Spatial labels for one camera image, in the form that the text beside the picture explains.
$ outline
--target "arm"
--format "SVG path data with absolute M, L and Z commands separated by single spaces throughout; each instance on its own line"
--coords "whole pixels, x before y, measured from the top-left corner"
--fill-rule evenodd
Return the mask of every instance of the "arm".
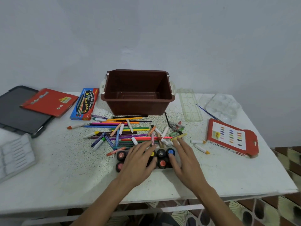
M 180 168 L 173 154 L 169 154 L 170 162 L 181 182 L 189 188 L 202 202 L 216 226 L 243 226 L 242 222 L 220 199 L 217 192 L 207 183 L 192 148 L 184 140 L 178 138 L 173 144 L 180 156 Z
M 122 170 L 99 198 L 76 220 L 72 226 L 102 226 L 122 199 L 136 186 L 149 177 L 156 168 L 157 158 L 146 167 L 156 145 L 146 149 L 151 141 L 144 142 L 129 150 Z

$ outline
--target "right hand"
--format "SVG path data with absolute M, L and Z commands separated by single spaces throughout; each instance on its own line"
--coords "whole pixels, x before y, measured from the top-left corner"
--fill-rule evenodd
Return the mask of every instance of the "right hand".
M 170 163 L 180 181 L 197 195 L 200 191 L 204 191 L 204 189 L 208 188 L 209 184 L 206 182 L 205 176 L 192 148 L 184 140 L 180 138 L 177 138 L 177 140 L 173 140 L 173 144 L 180 156 L 182 167 L 179 167 L 173 154 L 168 155 Z

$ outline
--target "color swatch chart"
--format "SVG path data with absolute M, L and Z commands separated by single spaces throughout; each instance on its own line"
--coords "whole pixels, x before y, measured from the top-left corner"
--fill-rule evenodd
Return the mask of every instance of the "color swatch chart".
M 244 131 L 237 131 L 226 125 L 213 122 L 212 138 L 241 150 L 246 150 L 246 134 Z

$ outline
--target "speckled table surface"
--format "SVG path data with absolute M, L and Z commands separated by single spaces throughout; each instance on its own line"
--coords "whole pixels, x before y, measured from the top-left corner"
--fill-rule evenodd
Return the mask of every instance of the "speckled table surface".
M 94 114 L 112 116 L 100 109 L 105 104 L 98 101 L 97 105 Z M 100 129 L 66 129 L 78 122 L 69 119 L 72 109 L 52 121 L 41 136 L 32 141 L 38 163 L 0 184 L 0 214 L 88 206 L 116 177 L 115 159 L 113 156 L 106 156 L 111 151 L 109 145 L 103 143 L 93 152 L 90 146 L 94 140 L 82 138 L 87 133 Z M 185 125 L 185 133 L 188 135 L 184 140 L 188 143 L 190 140 L 205 139 L 209 115 L 201 111 L 204 118 L 202 122 L 185 122 L 177 95 L 166 113 L 170 121 L 182 121 Z M 167 125 L 164 116 L 147 118 L 150 119 L 160 130 Z M 239 199 L 296 192 L 294 182 L 243 110 L 231 125 L 256 133 L 259 145 L 257 158 L 244 158 L 209 143 L 204 148 L 211 152 L 210 155 L 193 147 L 206 179 L 218 194 L 228 199 Z M 16 137 L 16 134 L 0 129 L 0 144 Z M 193 193 L 182 185 L 173 170 L 166 169 L 155 170 L 122 203 L 193 198 Z

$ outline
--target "white wall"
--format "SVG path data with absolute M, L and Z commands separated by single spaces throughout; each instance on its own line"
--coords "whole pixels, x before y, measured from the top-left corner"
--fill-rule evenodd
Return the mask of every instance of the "white wall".
M 157 69 L 232 94 L 270 146 L 301 145 L 301 0 L 1 0 L 0 93 Z

